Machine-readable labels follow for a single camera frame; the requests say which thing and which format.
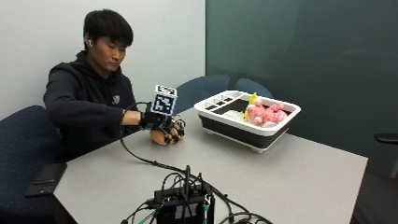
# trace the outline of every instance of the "wire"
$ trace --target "wire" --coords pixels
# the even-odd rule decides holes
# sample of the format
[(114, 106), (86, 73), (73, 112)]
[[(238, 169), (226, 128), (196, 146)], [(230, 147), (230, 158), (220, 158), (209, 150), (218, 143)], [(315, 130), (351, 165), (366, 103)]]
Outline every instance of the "wire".
[(173, 167), (173, 166), (169, 166), (169, 165), (157, 163), (156, 161), (150, 161), (150, 160), (146, 160), (146, 159), (141, 158), (141, 157), (137, 156), (137, 155), (128, 149), (128, 147), (125, 146), (125, 143), (124, 143), (124, 125), (122, 125), (122, 123), (124, 123), (124, 115), (125, 115), (125, 112), (126, 112), (133, 106), (137, 106), (137, 105), (148, 105), (148, 103), (145, 103), (145, 102), (137, 102), (137, 103), (129, 105), (129, 106), (126, 107), (126, 109), (124, 110), (122, 117), (121, 117), (121, 121), (120, 121), (120, 141), (121, 141), (121, 143), (122, 143), (124, 149), (125, 149), (125, 151), (126, 151), (134, 158), (137, 158), (140, 161), (144, 161), (144, 162), (146, 162), (146, 163), (149, 163), (149, 164), (152, 164), (152, 165), (160, 166), (160, 167), (164, 168), (164, 169), (173, 170), (173, 171), (177, 171), (177, 172), (182, 173), (182, 170), (178, 169), (178, 168), (176, 168), (176, 167)]
[(145, 203), (142, 203), (142, 204), (140, 205), (140, 207), (138, 207), (138, 208), (136, 209), (136, 211), (128, 216), (128, 218), (126, 218), (125, 220), (128, 220), (128, 219), (132, 218), (132, 223), (134, 223), (136, 214), (137, 214), (141, 210), (149, 208), (149, 206), (142, 207), (144, 205), (145, 205)]
[(180, 173), (172, 173), (172, 174), (169, 174), (169, 175), (164, 178), (164, 180), (162, 180), (162, 184), (161, 184), (161, 195), (162, 195), (162, 197), (164, 197), (164, 185), (165, 185), (165, 181), (166, 181), (166, 179), (168, 179), (172, 175), (176, 175), (177, 177), (180, 177), (180, 179), (184, 179), (184, 177), (182, 177), (182, 175), (181, 175)]
[(152, 213), (140, 221), (138, 224), (142, 224), (150, 217), (150, 223), (152, 223), (152, 220), (154, 219), (156, 217), (156, 213), (157, 213), (158, 210), (153, 210)]
[(237, 216), (242, 216), (242, 215), (250, 215), (258, 218), (259, 221), (265, 222), (266, 224), (273, 224), (273, 222), (270, 222), (265, 217), (262, 217), (261, 215), (255, 214), (255, 213), (250, 213), (250, 212), (240, 212), (240, 213), (233, 213), (230, 216), (228, 216), (218, 224), (222, 224), (230, 217), (237, 217)]
[[(181, 183), (181, 181), (184, 181), (182, 179), (180, 179), (178, 181), (176, 181), (176, 178), (174, 178), (174, 183), (173, 183), (173, 185), (172, 185), (172, 187), (170, 188), (173, 188), (177, 184), (180, 184)], [(196, 181), (194, 180), (189, 180), (189, 182), (190, 182), (190, 186), (196, 186)]]
[(154, 221), (154, 217), (158, 215), (158, 210), (154, 211), (154, 213), (152, 214), (152, 218), (150, 218), (150, 221), (149, 221), (149, 224), (153, 223)]
[(185, 205), (188, 205), (189, 212), (190, 212), (190, 207), (189, 207), (189, 204), (186, 202), (188, 191), (189, 191), (189, 175), (190, 175), (190, 167), (189, 167), (189, 165), (186, 165), (186, 169), (185, 169), (185, 183), (184, 183), (185, 185), (184, 185), (184, 193), (182, 193), (182, 198), (184, 198), (182, 224), (185, 223)]
[[(228, 215), (230, 216), (233, 214), (233, 208), (232, 208), (232, 205), (229, 204), (228, 200), (226, 200), (226, 195), (224, 195), (218, 189), (216, 189), (213, 186), (212, 186), (212, 190), (213, 192), (216, 193), (216, 195), (224, 200), (225, 202), (225, 205), (226, 205), (226, 208), (228, 208)], [(230, 217), (229, 219), (229, 223), (233, 224), (234, 223), (234, 217)]]
[[(185, 196), (185, 194), (182, 194), (182, 198), (184, 198), (184, 206), (185, 206), (185, 205), (188, 206), (188, 212), (189, 212), (190, 222), (192, 222), (193, 224), (196, 224), (196, 222), (194, 222), (194, 217), (192, 216), (192, 210), (190, 210), (190, 206), (189, 206), (188, 201), (186, 201), (186, 196)], [(185, 209), (182, 209), (182, 223), (185, 223)]]
[(173, 182), (173, 185), (170, 186), (170, 189), (173, 189), (178, 183), (180, 183), (180, 187), (181, 187), (181, 181), (182, 181), (182, 179), (176, 175), (174, 182)]
[[(255, 223), (254, 224), (257, 224), (259, 221), (262, 221), (261, 219), (258, 219), (257, 221), (255, 221)], [(263, 222), (263, 221), (262, 221)]]

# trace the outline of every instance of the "qr-like marker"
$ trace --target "qr-like marker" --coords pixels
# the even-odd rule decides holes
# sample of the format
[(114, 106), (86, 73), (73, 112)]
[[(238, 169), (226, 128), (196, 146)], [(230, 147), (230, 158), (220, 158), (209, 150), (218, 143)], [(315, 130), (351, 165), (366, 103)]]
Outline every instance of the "qr-like marker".
[(177, 100), (177, 90), (157, 85), (154, 89), (154, 98), (150, 111), (164, 115), (173, 115), (174, 104)]

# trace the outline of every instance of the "electronic device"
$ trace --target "electronic device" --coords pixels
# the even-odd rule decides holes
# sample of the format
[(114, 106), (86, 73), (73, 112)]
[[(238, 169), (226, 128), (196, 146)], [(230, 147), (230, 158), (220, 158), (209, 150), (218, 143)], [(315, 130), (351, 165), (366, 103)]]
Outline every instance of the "electronic device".
[(66, 169), (66, 164), (47, 164), (39, 174), (35, 176), (31, 185), (25, 191), (25, 198), (47, 196), (53, 193)]
[(154, 204), (160, 206), (157, 223), (213, 224), (214, 203), (213, 192), (206, 183), (190, 186), (188, 196), (184, 196), (182, 188), (157, 190), (154, 191)]

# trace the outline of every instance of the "ear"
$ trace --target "ear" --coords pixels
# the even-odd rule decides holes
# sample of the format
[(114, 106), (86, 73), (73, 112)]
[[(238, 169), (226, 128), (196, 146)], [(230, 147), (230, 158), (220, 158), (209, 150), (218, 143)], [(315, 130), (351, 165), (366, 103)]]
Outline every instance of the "ear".
[(84, 37), (84, 39), (85, 39), (85, 45), (89, 46), (89, 44), (88, 44), (88, 40), (92, 40), (92, 37), (89, 36), (88, 33), (85, 33), (85, 37)]

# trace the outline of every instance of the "young man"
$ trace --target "young man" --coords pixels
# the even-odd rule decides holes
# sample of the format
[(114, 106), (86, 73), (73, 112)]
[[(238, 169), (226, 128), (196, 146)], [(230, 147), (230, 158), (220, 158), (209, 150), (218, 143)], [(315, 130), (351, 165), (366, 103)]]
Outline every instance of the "young man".
[(125, 49), (133, 31), (124, 17), (109, 9), (85, 16), (85, 50), (72, 63), (56, 65), (48, 76), (44, 101), (49, 118), (60, 128), (64, 149), (56, 161), (69, 161), (102, 147), (148, 123), (160, 125), (162, 116), (124, 108), (136, 103), (132, 85), (122, 74)]

